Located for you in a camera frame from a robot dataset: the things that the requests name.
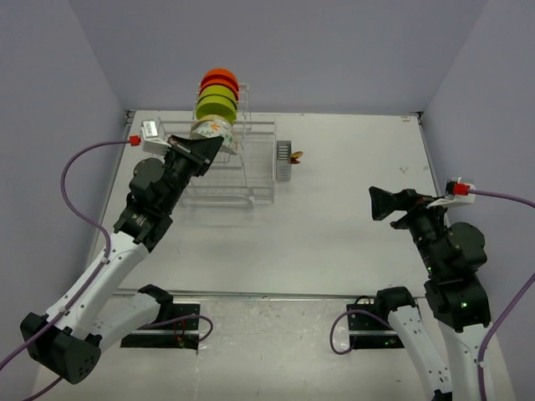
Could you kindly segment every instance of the wire dish rack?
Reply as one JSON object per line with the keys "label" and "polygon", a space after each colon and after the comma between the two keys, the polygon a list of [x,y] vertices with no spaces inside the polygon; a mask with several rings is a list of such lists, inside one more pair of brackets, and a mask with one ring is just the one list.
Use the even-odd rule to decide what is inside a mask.
{"label": "wire dish rack", "polygon": [[[180,199],[182,206],[243,207],[274,201],[275,120],[259,120],[249,111],[249,88],[240,84],[237,120],[237,155],[219,152],[203,177],[191,179]],[[189,138],[196,121],[196,102],[190,121],[158,120],[158,132]]]}

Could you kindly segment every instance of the green plate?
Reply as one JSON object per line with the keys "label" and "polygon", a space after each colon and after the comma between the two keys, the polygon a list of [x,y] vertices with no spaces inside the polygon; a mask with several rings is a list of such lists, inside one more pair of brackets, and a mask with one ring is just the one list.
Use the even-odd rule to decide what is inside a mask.
{"label": "green plate", "polygon": [[223,96],[227,99],[229,99],[232,104],[234,104],[234,109],[237,110],[237,101],[234,97],[234,94],[229,88],[225,88],[222,85],[212,85],[206,87],[201,94],[199,94],[199,100],[204,99],[206,96],[212,96],[214,94],[217,94],[219,96]]}
{"label": "green plate", "polygon": [[225,96],[213,94],[206,96],[199,100],[195,116],[197,119],[203,118],[205,115],[215,114],[220,115],[223,119],[233,124],[236,121],[236,110],[234,104]]}

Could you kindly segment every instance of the gray wall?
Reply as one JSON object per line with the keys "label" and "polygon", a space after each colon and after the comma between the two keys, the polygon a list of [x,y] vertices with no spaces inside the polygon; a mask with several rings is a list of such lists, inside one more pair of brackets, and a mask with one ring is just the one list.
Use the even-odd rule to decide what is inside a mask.
{"label": "gray wall", "polygon": [[[449,176],[476,187],[535,199],[535,2],[490,0],[424,114],[424,131],[443,184]],[[535,272],[535,212],[477,198],[452,213],[480,227],[489,262],[479,277],[497,317]],[[519,401],[533,399],[533,288],[498,338]]]}
{"label": "gray wall", "polygon": [[[2,1],[0,11],[0,358],[21,343],[21,320],[42,313],[84,267],[93,231],[72,215],[59,176],[77,150],[122,135],[123,111],[66,1]],[[118,150],[96,150],[68,178],[97,216]],[[24,353],[0,373],[0,399],[32,389]]]}
{"label": "gray wall", "polygon": [[431,100],[487,0],[70,0],[130,109],[189,109],[223,66],[258,111],[406,113]]}

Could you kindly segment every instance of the white table surface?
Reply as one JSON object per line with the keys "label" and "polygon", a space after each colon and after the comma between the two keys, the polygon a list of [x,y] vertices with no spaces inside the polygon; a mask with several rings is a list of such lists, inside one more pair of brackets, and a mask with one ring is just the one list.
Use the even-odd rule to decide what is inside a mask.
{"label": "white table surface", "polygon": [[[191,112],[136,113],[143,119],[190,119]],[[371,185],[435,194],[416,117],[254,114],[275,119],[277,139],[302,150],[273,204],[243,209],[177,206],[158,247],[123,282],[168,290],[305,294],[375,294],[406,286],[424,294],[426,271],[408,231],[370,215]],[[104,217],[112,227],[125,207],[135,164],[125,149]],[[390,220],[400,217],[396,214]]]}
{"label": "white table surface", "polygon": [[[112,300],[109,312],[125,299]],[[201,302],[213,334],[192,350],[112,347],[80,384],[60,383],[42,401],[430,401],[404,349],[359,350],[338,356],[329,329],[344,300]],[[426,302],[422,322],[447,361]],[[201,331],[206,324],[201,323]],[[349,345],[347,319],[335,332]],[[496,400],[514,401],[496,340],[489,345]],[[55,376],[40,368],[35,391]]]}

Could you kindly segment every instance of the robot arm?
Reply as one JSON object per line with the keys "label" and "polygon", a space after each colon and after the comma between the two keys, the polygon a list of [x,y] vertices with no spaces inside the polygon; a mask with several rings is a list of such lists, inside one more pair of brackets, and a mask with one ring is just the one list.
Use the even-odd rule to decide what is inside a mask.
{"label": "robot arm", "polygon": [[[390,293],[395,289],[377,293],[378,314],[388,319],[403,341],[422,378],[428,398],[430,391],[447,391],[445,382],[451,374],[454,400],[482,399],[477,377],[477,353],[489,330],[491,314],[487,294],[477,279],[476,271],[487,261],[483,250],[485,237],[467,223],[460,222],[449,227],[445,223],[446,207],[473,203],[473,195],[465,196],[466,193],[459,192],[466,191],[467,187],[473,185],[464,184],[461,179],[452,180],[446,187],[444,198],[420,195],[414,190],[392,194],[375,187],[369,189],[374,220],[383,220],[393,211],[406,212],[390,225],[396,230],[409,230],[428,271],[425,297],[439,321],[446,343],[449,373],[445,372],[446,365],[427,335],[419,335],[419,330],[422,334],[425,330],[416,327],[414,305],[396,299],[396,294]],[[491,401],[495,395],[487,358],[484,363],[487,400]],[[444,368],[440,370],[439,377],[436,373],[440,366]]]}
{"label": "robot arm", "polygon": [[126,208],[110,236],[111,250],[103,250],[44,315],[29,313],[21,323],[24,340],[38,335],[28,346],[30,357],[72,384],[91,373],[111,344],[147,323],[165,320],[172,296],[151,285],[140,289],[111,319],[103,321],[99,314],[117,286],[165,235],[191,177],[208,171],[223,141],[171,136],[163,142],[154,135],[154,122],[144,122],[142,133],[144,150],[164,155],[164,162],[149,158],[135,167]]}

